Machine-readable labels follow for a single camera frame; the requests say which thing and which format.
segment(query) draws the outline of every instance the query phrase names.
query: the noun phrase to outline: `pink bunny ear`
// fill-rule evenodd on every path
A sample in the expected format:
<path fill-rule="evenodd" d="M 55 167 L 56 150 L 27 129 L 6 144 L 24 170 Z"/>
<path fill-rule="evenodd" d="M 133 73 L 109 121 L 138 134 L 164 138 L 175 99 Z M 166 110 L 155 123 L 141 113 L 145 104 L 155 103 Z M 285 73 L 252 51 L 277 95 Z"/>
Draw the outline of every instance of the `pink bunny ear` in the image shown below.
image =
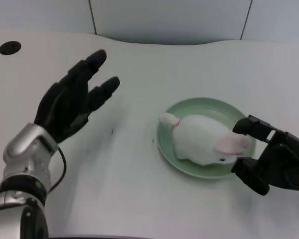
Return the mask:
<path fill-rule="evenodd" d="M 227 155 L 242 155 L 250 144 L 249 137 L 229 131 L 216 142 L 215 150 Z"/>

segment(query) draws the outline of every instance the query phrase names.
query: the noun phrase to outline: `plush rabbit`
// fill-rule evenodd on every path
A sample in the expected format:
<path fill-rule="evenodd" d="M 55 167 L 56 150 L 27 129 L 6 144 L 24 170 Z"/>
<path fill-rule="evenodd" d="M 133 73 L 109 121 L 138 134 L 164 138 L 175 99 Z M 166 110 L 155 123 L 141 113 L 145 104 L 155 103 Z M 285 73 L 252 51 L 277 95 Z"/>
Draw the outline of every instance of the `plush rabbit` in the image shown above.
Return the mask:
<path fill-rule="evenodd" d="M 190 115 L 180 120 L 172 114 L 162 113 L 159 121 L 172 125 L 176 157 L 201 165 L 232 163 L 236 155 L 242 155 L 251 144 L 249 137 L 233 133 L 206 116 Z"/>

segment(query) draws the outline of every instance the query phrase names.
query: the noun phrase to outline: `wire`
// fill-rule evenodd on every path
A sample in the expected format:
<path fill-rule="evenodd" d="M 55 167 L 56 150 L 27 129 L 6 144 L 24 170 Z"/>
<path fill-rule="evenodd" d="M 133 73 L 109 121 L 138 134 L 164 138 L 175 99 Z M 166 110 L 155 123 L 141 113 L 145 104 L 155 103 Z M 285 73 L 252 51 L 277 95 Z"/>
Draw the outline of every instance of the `wire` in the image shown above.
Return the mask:
<path fill-rule="evenodd" d="M 59 180 L 51 187 L 49 193 L 51 193 L 63 180 L 64 176 L 65 176 L 65 173 L 66 173 L 66 160 L 65 160 L 65 157 L 64 157 L 64 154 L 62 152 L 62 150 L 60 148 L 58 148 L 58 151 L 59 153 L 61 154 L 61 157 L 62 157 L 62 161 L 63 161 L 63 172 L 62 172 L 62 175 L 61 177 L 59 178 Z"/>

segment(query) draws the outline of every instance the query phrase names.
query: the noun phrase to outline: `green plate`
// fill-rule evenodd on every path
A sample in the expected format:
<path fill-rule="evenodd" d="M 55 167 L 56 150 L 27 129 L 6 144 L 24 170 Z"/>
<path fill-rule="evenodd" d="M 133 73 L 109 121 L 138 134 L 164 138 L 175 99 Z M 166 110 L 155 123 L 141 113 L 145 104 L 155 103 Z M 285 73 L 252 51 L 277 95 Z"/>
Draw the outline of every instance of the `green plate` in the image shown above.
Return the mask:
<path fill-rule="evenodd" d="M 245 118 L 235 107 L 211 98 L 194 98 L 181 101 L 173 105 L 166 112 L 183 118 L 187 115 L 202 115 L 213 118 L 229 128 L 233 128 L 236 122 Z M 217 179 L 232 175 L 230 172 L 232 164 L 210 164 L 201 166 L 190 160 L 179 160 L 174 152 L 171 126 L 158 124 L 157 128 L 158 147 L 168 162 L 180 171 L 199 178 Z M 252 144 L 242 157 L 252 157 L 255 151 L 256 141 L 252 138 Z"/>

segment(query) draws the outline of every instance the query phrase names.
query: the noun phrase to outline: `white table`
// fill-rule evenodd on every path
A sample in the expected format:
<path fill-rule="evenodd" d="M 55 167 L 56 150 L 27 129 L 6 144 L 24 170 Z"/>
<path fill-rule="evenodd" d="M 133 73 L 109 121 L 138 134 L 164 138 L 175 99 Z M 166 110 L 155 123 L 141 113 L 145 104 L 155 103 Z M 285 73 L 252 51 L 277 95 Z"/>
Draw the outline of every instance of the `white table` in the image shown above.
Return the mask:
<path fill-rule="evenodd" d="M 0 31 L 0 45 L 10 40 L 22 48 L 0 55 L 0 180 L 5 145 L 76 62 L 104 48 L 108 59 L 90 87 L 121 79 L 90 122 L 61 144 L 68 173 L 46 204 L 51 236 L 299 239 L 299 192 L 271 187 L 263 197 L 236 177 L 192 178 L 162 158 L 155 139 L 157 115 L 193 97 L 226 101 L 299 137 L 299 45 L 162 46 Z M 263 148 L 259 143 L 256 157 Z M 55 181 L 62 164 L 58 154 L 52 161 Z"/>

